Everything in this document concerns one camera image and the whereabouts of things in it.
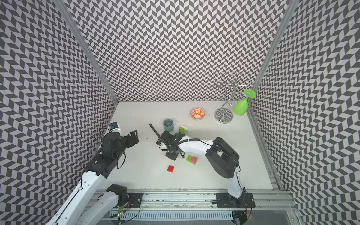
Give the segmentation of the lime square lego brick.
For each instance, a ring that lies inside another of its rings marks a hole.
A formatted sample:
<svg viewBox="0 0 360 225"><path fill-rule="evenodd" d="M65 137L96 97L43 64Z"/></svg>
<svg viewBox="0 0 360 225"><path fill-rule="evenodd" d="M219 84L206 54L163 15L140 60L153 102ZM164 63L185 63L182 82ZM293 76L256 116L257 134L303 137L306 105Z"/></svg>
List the lime square lego brick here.
<svg viewBox="0 0 360 225"><path fill-rule="evenodd" d="M186 129L184 127L179 127L179 134L185 134Z"/></svg>

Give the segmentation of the red square lego brick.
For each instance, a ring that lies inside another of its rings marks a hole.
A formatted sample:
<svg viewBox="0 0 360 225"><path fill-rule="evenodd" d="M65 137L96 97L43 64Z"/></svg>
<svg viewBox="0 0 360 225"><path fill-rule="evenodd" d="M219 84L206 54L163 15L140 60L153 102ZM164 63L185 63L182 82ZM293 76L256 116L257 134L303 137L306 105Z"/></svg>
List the red square lego brick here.
<svg viewBox="0 0 360 225"><path fill-rule="evenodd" d="M170 173L173 173L174 167L173 166L168 166L167 171L170 172Z"/></svg>

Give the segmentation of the pink square lego brick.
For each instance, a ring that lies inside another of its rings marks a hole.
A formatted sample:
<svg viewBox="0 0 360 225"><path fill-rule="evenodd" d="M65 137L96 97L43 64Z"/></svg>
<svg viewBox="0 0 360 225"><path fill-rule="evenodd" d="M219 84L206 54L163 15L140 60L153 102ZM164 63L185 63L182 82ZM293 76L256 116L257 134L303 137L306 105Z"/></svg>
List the pink square lego brick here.
<svg viewBox="0 0 360 225"><path fill-rule="evenodd" d="M197 158L192 157L190 162L195 165L197 163Z"/></svg>

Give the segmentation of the lime long lego brick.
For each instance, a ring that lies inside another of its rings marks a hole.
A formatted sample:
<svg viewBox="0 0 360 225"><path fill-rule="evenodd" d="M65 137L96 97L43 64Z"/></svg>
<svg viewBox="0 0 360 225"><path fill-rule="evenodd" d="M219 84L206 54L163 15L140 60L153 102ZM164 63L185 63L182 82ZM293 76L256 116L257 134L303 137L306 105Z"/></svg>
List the lime long lego brick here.
<svg viewBox="0 0 360 225"><path fill-rule="evenodd" d="M186 161L191 163L192 162L192 156L188 156Z"/></svg>

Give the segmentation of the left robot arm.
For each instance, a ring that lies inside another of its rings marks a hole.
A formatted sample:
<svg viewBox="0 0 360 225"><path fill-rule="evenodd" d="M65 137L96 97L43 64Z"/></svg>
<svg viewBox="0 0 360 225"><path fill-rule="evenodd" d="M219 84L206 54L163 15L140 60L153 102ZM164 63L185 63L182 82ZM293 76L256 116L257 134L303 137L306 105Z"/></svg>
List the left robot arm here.
<svg viewBox="0 0 360 225"><path fill-rule="evenodd" d="M127 188L112 184L89 210L85 210L98 188L105 182L127 148L138 144L138 132L127 136L109 132L102 140L100 153L85 167L81 179L58 212L48 221L49 225L95 225L114 207L129 208Z"/></svg>

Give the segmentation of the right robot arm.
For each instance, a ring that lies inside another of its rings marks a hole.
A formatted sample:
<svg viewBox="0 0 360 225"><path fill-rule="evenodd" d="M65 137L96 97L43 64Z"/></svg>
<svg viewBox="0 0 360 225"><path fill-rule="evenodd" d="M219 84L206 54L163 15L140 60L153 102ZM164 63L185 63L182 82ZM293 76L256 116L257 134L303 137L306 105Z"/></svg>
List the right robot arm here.
<svg viewBox="0 0 360 225"><path fill-rule="evenodd" d="M185 134L172 135L168 131L158 135L156 144L166 152L166 157L175 161L178 156L185 157L186 153L205 156L215 172L227 179L228 194L239 199L244 190L238 173L239 154L222 138L205 141L200 138L191 138Z"/></svg>

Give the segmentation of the teal ceramic cup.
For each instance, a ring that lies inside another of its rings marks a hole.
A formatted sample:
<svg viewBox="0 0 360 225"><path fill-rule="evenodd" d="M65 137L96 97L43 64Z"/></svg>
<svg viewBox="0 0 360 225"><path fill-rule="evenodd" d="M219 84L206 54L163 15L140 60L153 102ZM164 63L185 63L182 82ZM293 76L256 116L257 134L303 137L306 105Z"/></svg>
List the teal ceramic cup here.
<svg viewBox="0 0 360 225"><path fill-rule="evenodd" d="M174 130L174 122L171 119L165 119L163 121L163 127L165 131L172 132Z"/></svg>

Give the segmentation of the orange patterned small bowl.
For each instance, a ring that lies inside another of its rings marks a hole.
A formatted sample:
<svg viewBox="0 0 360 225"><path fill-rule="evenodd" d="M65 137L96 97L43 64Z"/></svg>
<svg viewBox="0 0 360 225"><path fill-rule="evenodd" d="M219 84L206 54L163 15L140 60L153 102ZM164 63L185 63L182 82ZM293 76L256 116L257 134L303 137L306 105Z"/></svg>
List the orange patterned small bowl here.
<svg viewBox="0 0 360 225"><path fill-rule="evenodd" d="M191 110L190 116L192 119L199 121L205 117L205 111L201 108L194 108Z"/></svg>

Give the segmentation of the chrome glass holder stand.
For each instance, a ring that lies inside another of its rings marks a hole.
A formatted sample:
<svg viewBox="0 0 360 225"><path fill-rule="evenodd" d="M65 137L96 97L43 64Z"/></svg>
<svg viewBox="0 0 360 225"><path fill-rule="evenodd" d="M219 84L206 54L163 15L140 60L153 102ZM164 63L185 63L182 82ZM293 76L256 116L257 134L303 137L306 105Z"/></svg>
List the chrome glass holder stand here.
<svg viewBox="0 0 360 225"><path fill-rule="evenodd" d="M241 82L240 73L235 72L230 75L230 80L226 83L218 82L217 87L224 87L225 92L223 94L224 103L220 108L214 112L214 118L217 122L221 124L229 124L233 120L233 112L231 111L232 101L236 97L240 88L249 87L250 82Z"/></svg>

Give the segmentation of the green plastic wine glass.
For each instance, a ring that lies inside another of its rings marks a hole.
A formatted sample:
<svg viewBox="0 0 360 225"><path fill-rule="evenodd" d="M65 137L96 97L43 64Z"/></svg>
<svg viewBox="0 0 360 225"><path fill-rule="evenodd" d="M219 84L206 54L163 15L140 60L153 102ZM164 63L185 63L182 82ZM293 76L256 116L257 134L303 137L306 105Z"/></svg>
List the green plastic wine glass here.
<svg viewBox="0 0 360 225"><path fill-rule="evenodd" d="M252 89L244 90L245 98L236 103L233 108L233 113L238 116L243 116L248 109L248 99L255 98L257 96L256 92Z"/></svg>

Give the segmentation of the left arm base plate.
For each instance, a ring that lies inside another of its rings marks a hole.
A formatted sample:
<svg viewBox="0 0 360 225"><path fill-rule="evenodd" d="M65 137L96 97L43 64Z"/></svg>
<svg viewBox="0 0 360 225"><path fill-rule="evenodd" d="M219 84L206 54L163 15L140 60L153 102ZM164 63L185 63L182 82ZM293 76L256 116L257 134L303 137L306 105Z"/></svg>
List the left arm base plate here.
<svg viewBox="0 0 360 225"><path fill-rule="evenodd" d="M114 207L122 209L140 209L143 200L143 193L127 193L126 195L116 195Z"/></svg>

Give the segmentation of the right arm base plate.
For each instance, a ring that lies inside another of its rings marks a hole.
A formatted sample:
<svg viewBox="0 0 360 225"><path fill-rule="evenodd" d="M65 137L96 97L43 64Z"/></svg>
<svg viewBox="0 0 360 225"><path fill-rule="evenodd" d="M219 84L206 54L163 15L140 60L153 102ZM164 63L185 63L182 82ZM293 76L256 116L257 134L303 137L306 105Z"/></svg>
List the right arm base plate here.
<svg viewBox="0 0 360 225"><path fill-rule="evenodd" d="M239 198L235 198L228 193L216 193L218 208L248 208L256 207L252 193L243 192Z"/></svg>

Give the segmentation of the aluminium front rail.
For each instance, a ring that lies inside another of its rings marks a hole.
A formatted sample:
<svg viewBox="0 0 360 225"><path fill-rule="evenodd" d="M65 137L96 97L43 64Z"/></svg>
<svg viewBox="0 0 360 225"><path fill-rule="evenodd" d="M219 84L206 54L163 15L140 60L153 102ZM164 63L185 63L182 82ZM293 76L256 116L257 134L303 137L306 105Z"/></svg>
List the aluminium front rail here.
<svg viewBox="0 0 360 225"><path fill-rule="evenodd" d="M217 211L217 193L224 189L128 189L129 193L142 193L141 208L144 211L199 210ZM248 189L253 194L254 211L280 210L295 211L298 209L293 196L288 191L271 189Z"/></svg>

